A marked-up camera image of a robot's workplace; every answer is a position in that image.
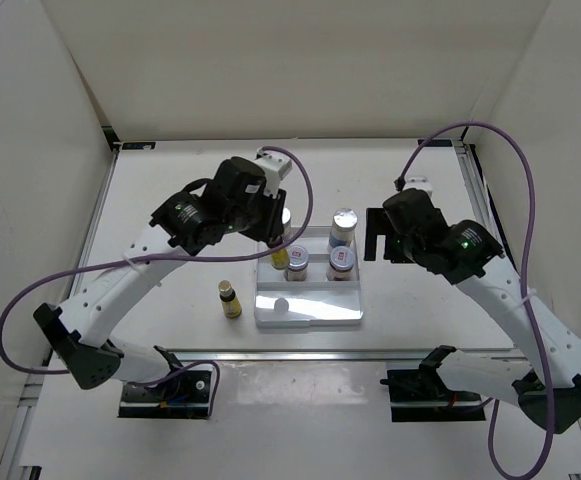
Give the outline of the blue label shaker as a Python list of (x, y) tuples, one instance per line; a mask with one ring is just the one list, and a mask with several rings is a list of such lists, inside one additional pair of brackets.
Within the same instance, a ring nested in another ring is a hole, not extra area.
[(339, 208), (332, 217), (327, 250), (341, 246), (349, 247), (354, 240), (358, 217), (351, 208)]
[(287, 241), (292, 234), (292, 215), (287, 207), (285, 207), (282, 212), (282, 226), (282, 239), (283, 241)]

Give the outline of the yellow small bottle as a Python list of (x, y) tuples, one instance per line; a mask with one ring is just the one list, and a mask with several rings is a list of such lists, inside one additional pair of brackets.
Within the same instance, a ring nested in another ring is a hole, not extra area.
[(218, 291), (224, 315), (229, 319), (238, 318), (242, 307), (232, 284), (228, 280), (222, 280), (218, 284)]
[(272, 248), (270, 263), (275, 270), (285, 270), (288, 267), (290, 263), (289, 253), (283, 244)]

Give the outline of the red cap jar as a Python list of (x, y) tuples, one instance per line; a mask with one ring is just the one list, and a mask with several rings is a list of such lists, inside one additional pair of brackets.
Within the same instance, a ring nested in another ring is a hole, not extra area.
[(329, 255), (326, 277), (329, 281), (350, 281), (356, 265), (356, 255), (348, 246), (338, 246)]
[(305, 281), (310, 260), (306, 248), (295, 245), (288, 248), (289, 263), (284, 271), (284, 278), (290, 282)]

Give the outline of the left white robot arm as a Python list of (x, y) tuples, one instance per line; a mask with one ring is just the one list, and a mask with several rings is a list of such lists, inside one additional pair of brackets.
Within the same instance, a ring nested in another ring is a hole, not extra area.
[(174, 357), (113, 337), (115, 327), (166, 276), (224, 236), (239, 233), (277, 245), (286, 198), (280, 183), (291, 168), (290, 159), (269, 152), (223, 161), (213, 178), (190, 183), (152, 213), (120, 267), (105, 270), (60, 305), (35, 310), (34, 320), (81, 389), (118, 379), (144, 383), (158, 400), (176, 395)]

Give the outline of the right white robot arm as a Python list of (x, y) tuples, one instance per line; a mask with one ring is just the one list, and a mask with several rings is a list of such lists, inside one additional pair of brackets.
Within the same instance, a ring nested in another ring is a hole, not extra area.
[(581, 418), (581, 339), (531, 293), (502, 245), (474, 220), (446, 222), (430, 196), (407, 189), (366, 211), (364, 258), (414, 264), (443, 277), (473, 300), (522, 352), (508, 363), (440, 345), (413, 370), (385, 384), (418, 401), (448, 400), (456, 392), (517, 406), (535, 425), (561, 434)]

